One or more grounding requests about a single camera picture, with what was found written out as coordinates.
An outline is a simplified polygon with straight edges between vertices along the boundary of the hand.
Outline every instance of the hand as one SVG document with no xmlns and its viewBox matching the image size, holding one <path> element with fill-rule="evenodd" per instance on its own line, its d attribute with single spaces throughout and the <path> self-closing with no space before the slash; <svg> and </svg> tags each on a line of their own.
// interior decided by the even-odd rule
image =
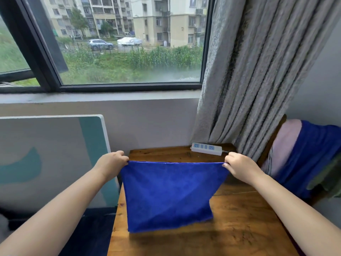
<svg viewBox="0 0 341 256">
<path fill-rule="evenodd" d="M 93 170 L 101 172 L 106 182 L 112 180 L 124 166 L 128 165 L 129 157 L 124 156 L 124 154 L 123 151 L 117 151 L 102 155 Z"/>
<path fill-rule="evenodd" d="M 237 179 L 252 186 L 256 179 L 264 174 L 251 158 L 234 152 L 228 153 L 225 157 L 223 167 L 228 169 Z"/>
</svg>

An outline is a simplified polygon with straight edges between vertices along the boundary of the silver car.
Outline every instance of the silver car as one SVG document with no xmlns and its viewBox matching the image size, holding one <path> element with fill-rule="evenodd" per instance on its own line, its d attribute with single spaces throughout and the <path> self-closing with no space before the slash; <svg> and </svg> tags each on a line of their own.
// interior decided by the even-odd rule
<svg viewBox="0 0 341 256">
<path fill-rule="evenodd" d="M 105 42 L 101 39 L 90 39 L 87 45 L 92 51 L 103 50 L 103 49 L 113 49 L 113 43 Z"/>
</svg>

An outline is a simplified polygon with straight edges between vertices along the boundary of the apartment building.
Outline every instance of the apartment building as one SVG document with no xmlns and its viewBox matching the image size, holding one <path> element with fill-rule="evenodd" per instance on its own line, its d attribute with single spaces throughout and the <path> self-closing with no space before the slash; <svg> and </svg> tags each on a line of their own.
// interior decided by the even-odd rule
<svg viewBox="0 0 341 256">
<path fill-rule="evenodd" d="M 83 30 L 86 37 L 102 36 L 101 25 L 108 22 L 114 35 L 133 32 L 134 24 L 130 0 L 42 0 L 51 24 L 58 36 L 81 34 L 70 23 L 71 9 L 79 9 L 87 18 L 88 29 Z"/>
<path fill-rule="evenodd" d="M 135 35 L 145 45 L 203 44 L 208 0 L 131 0 Z"/>
</svg>

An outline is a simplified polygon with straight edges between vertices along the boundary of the window sill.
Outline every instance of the window sill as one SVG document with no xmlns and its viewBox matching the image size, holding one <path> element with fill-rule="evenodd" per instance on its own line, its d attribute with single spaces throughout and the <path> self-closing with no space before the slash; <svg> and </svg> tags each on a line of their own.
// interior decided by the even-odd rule
<svg viewBox="0 0 341 256">
<path fill-rule="evenodd" d="M 200 98 L 201 90 L 113 93 L 0 94 L 0 104 Z"/>
</svg>

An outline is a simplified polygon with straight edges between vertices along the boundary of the wooden table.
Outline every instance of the wooden table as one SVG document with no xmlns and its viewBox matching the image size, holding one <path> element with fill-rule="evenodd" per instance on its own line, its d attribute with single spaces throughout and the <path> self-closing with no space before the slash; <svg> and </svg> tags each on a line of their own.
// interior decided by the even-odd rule
<svg viewBox="0 0 341 256">
<path fill-rule="evenodd" d="M 224 150 L 233 151 L 231 144 Z M 135 161 L 223 162 L 186 147 L 133 150 Z M 122 186 L 108 256 L 298 255 L 275 212 L 253 187 L 228 176 L 210 200 L 214 218 L 172 230 L 130 234 Z"/>
</svg>

